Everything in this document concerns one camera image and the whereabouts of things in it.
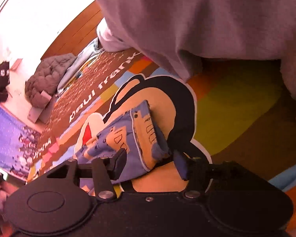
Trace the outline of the blue car-print pants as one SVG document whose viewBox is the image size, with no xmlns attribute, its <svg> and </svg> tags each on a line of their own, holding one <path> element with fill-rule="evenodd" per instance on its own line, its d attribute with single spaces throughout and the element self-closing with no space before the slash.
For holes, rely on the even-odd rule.
<svg viewBox="0 0 296 237">
<path fill-rule="evenodd" d="M 99 113 L 92 114 L 80 132 L 74 154 L 79 164 L 106 160 L 113 184 L 141 177 L 170 156 L 147 100 L 121 112 L 108 122 Z"/>
</svg>

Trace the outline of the colourful paul frank blanket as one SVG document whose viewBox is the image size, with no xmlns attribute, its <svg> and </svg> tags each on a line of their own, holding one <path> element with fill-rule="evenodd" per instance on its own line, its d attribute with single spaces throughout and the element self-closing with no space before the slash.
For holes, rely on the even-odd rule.
<svg viewBox="0 0 296 237">
<path fill-rule="evenodd" d="M 98 201 L 78 177 L 80 132 L 92 114 L 108 122 L 143 100 L 170 156 Z M 270 179 L 296 164 L 295 113 L 277 62 L 210 62 L 184 83 L 135 50 L 103 53 L 55 104 L 18 235 L 286 236 L 292 202 Z M 211 163 L 201 198 L 182 196 L 174 150 Z"/>
</svg>

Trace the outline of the purple cartoon curtain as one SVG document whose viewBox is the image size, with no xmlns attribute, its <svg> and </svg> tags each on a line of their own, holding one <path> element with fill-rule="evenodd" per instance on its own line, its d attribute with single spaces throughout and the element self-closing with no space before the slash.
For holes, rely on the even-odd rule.
<svg viewBox="0 0 296 237">
<path fill-rule="evenodd" d="M 0 168 L 26 181 L 41 133 L 0 107 Z"/>
</svg>

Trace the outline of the grey quilted jacket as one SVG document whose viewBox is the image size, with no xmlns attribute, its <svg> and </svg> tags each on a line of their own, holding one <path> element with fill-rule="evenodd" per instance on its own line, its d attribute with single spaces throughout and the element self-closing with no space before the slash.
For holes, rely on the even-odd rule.
<svg viewBox="0 0 296 237">
<path fill-rule="evenodd" d="M 35 73 L 25 82 L 24 92 L 32 106 L 45 108 L 48 101 L 41 92 L 45 91 L 53 96 L 65 72 L 76 58 L 72 53 L 68 53 L 45 58 L 39 63 Z"/>
</svg>

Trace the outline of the light blue pillow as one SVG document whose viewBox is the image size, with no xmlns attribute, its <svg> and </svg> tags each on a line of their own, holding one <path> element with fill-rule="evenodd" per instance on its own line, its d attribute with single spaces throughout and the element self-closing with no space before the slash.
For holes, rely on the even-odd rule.
<svg viewBox="0 0 296 237">
<path fill-rule="evenodd" d="M 93 39 L 76 57 L 74 62 L 68 69 L 66 70 L 63 78 L 58 84 L 57 94 L 60 96 L 62 89 L 64 89 L 66 83 L 70 80 L 72 76 L 74 76 L 78 69 L 90 58 L 97 56 L 102 52 L 102 48 L 99 46 L 98 37 Z"/>
</svg>

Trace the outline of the wooden headboard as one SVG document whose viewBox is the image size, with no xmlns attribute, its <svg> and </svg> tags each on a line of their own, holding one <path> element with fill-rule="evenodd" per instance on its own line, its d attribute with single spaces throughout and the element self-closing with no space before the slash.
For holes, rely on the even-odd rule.
<svg viewBox="0 0 296 237">
<path fill-rule="evenodd" d="M 57 36 L 42 55 L 41 60 L 68 53 L 78 55 L 97 37 L 96 28 L 102 19 L 101 8 L 95 0 Z"/>
</svg>

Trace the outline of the black bag with white print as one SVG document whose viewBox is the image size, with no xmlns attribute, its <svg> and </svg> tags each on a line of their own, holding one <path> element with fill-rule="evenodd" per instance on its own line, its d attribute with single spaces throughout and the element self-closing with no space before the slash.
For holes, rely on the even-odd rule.
<svg viewBox="0 0 296 237">
<path fill-rule="evenodd" d="M 3 61 L 0 64 L 0 102 L 6 102 L 8 99 L 8 91 L 6 87 L 9 84 L 9 62 Z"/>
</svg>

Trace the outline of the lavender grey duvet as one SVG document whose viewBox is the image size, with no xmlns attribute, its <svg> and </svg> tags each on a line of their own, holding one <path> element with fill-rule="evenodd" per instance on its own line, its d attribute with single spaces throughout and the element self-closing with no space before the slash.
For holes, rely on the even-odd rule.
<svg viewBox="0 0 296 237">
<path fill-rule="evenodd" d="M 296 0 L 96 0 L 106 49 L 133 47 L 188 80 L 200 60 L 281 60 L 296 99 Z"/>
</svg>

